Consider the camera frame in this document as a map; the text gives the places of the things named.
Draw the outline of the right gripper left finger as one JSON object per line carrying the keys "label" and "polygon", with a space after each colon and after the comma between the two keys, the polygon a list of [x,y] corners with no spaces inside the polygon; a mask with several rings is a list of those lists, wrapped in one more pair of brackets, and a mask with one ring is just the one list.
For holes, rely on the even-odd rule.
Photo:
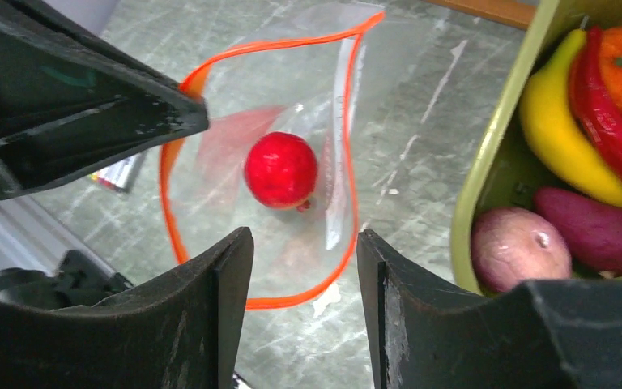
{"label": "right gripper left finger", "polygon": [[252,265],[242,227],[93,306],[0,301],[0,388],[230,388]]}

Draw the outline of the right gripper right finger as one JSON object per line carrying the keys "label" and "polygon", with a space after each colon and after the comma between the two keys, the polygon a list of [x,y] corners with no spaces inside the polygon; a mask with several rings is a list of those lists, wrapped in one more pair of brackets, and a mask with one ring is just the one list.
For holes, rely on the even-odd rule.
{"label": "right gripper right finger", "polygon": [[371,230],[357,264],[378,388],[622,388],[622,280],[535,280],[494,298]]}

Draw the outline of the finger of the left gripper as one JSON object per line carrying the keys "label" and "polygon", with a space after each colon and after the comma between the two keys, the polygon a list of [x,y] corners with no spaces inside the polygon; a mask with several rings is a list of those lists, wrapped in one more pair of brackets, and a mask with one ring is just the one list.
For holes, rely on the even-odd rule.
{"label": "finger of the left gripper", "polygon": [[0,1],[0,199],[207,130],[177,83],[43,1]]}

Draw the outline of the red pomegranate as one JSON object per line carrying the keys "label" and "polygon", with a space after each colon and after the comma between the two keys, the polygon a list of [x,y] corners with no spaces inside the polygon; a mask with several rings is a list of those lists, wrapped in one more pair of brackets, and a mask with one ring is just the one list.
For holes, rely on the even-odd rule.
{"label": "red pomegranate", "polygon": [[251,195],[263,206],[310,209],[318,161],[309,144],[298,135],[279,131],[261,137],[244,163],[244,179]]}

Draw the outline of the clear zip top bag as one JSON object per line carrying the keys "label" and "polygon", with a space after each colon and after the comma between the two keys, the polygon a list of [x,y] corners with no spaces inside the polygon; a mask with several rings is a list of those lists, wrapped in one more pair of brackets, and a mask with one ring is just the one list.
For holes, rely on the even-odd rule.
{"label": "clear zip top bag", "polygon": [[160,202],[176,260],[239,225],[255,240],[248,310],[320,297],[356,250],[351,133],[366,39],[386,16],[318,2],[207,59],[181,82],[210,127],[160,149]]}

